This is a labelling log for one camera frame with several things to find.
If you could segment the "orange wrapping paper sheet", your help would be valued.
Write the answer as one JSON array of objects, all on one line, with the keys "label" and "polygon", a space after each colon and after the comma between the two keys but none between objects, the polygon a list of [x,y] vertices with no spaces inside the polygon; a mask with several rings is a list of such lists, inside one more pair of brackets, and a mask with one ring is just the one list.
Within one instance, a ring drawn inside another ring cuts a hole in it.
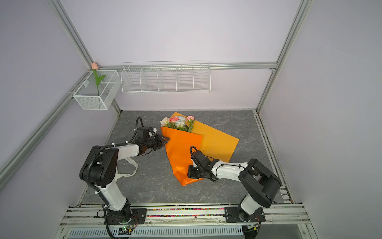
[{"label": "orange wrapping paper sheet", "polygon": [[[170,117],[183,116],[175,112]],[[197,182],[187,177],[188,167],[193,164],[191,153],[200,150],[209,158],[229,162],[239,139],[195,120],[191,132],[171,127],[161,127],[161,133],[169,138],[165,145],[166,154],[174,176],[182,186]]]}]

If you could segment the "cream rose fake flower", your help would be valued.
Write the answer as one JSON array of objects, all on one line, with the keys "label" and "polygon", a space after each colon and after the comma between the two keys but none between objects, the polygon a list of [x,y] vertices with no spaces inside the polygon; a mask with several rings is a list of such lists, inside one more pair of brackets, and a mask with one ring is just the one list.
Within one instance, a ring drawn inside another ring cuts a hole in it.
[{"label": "cream rose fake flower", "polygon": [[167,127],[168,123],[170,122],[170,119],[168,117],[164,117],[161,121],[161,127]]}]

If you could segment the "dark pink rose fake flower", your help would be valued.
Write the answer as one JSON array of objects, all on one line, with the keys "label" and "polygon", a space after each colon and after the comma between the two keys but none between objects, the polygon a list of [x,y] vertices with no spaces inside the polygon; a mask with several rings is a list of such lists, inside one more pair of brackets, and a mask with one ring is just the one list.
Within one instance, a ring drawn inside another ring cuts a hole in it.
[{"label": "dark pink rose fake flower", "polygon": [[170,117],[169,118],[168,127],[177,128],[179,122],[180,122],[180,118],[179,117]]}]

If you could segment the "white rose fake flower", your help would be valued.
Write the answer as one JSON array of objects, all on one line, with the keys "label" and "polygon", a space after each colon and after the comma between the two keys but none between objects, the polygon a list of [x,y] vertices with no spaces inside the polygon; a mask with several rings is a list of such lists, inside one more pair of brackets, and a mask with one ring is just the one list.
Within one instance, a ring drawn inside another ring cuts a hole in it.
[{"label": "white rose fake flower", "polygon": [[175,129],[187,131],[186,118],[178,116],[178,120],[175,122]]}]

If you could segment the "light pink rose fake flower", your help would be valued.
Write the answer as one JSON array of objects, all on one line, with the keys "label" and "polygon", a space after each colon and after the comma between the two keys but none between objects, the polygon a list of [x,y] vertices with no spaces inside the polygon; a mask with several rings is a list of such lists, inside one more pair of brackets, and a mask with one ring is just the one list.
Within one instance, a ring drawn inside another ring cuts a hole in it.
[{"label": "light pink rose fake flower", "polygon": [[188,116],[186,118],[186,127],[187,131],[191,132],[194,128],[195,118],[193,116]]}]

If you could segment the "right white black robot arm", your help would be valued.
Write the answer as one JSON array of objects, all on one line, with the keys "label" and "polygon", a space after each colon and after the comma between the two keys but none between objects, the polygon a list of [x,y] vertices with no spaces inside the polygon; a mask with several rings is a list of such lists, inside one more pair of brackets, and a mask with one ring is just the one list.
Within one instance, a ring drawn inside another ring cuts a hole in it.
[{"label": "right white black robot arm", "polygon": [[209,179],[212,182],[229,179],[243,185],[247,195],[239,205],[225,207],[228,223],[263,222],[263,209],[272,205],[282,184],[279,177],[257,159],[245,163],[205,159],[202,163],[193,162],[189,165],[187,176],[190,179]]}]

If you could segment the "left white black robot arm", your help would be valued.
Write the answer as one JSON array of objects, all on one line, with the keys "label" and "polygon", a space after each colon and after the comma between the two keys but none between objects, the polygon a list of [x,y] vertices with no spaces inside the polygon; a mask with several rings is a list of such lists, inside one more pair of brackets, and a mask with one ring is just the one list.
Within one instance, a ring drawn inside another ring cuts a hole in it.
[{"label": "left white black robot arm", "polygon": [[162,148],[170,139],[157,134],[147,138],[136,138],[124,143],[112,143],[101,146],[95,145],[91,148],[81,170],[79,177],[82,181],[95,190],[104,202],[106,210],[104,217],[111,224],[131,224],[134,217],[140,216],[130,209],[128,199],[123,196],[117,186],[117,179],[130,177],[130,174],[119,174],[117,164],[119,160],[125,159],[137,167],[137,163],[131,157],[145,155],[146,150],[156,151]]}]

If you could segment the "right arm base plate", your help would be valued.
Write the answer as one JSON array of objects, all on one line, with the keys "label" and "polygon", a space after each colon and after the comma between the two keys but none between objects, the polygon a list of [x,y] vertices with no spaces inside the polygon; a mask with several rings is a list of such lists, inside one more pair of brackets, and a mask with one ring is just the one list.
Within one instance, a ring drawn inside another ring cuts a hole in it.
[{"label": "right arm base plate", "polygon": [[262,223],[266,221],[262,207],[258,208],[253,214],[247,214],[239,206],[225,207],[224,216],[227,223]]}]

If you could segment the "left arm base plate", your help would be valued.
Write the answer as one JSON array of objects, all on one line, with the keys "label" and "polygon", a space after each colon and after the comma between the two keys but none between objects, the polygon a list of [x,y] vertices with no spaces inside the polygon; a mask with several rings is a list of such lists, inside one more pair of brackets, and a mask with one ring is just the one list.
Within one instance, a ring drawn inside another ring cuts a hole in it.
[{"label": "left arm base plate", "polygon": [[130,208],[125,213],[106,210],[106,221],[109,225],[143,225],[147,216],[147,208]]}]

